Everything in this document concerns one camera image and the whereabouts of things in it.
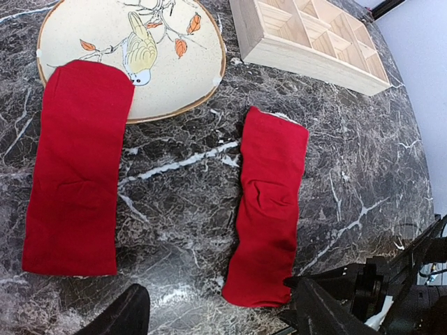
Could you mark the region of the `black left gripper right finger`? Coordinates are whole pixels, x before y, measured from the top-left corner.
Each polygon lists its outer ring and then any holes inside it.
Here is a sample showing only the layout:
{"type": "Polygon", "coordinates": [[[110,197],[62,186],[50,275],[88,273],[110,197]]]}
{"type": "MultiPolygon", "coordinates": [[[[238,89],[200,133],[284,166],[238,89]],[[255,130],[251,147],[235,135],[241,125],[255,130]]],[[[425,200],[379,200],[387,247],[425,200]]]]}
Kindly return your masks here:
{"type": "Polygon", "coordinates": [[[365,322],[384,305],[383,275],[293,276],[283,322],[296,334],[378,334],[365,322]]]}

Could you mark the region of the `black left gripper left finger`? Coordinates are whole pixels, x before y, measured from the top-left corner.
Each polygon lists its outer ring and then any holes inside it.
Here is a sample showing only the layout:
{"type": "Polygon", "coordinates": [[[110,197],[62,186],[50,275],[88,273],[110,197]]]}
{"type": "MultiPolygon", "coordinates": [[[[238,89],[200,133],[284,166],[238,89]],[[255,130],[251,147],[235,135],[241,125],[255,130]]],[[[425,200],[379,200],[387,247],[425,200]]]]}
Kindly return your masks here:
{"type": "Polygon", "coordinates": [[[148,327],[149,293],[134,283],[75,335],[147,335],[148,327]]]}

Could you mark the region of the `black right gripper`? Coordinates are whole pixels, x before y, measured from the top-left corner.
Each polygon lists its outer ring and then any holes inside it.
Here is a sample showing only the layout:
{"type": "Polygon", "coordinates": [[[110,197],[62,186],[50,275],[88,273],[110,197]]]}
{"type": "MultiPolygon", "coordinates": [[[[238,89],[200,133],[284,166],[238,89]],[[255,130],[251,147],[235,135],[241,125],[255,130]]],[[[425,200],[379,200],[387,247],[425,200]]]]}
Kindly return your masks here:
{"type": "Polygon", "coordinates": [[[446,218],[428,229],[392,259],[340,267],[335,299],[379,334],[445,334],[446,218]]]}

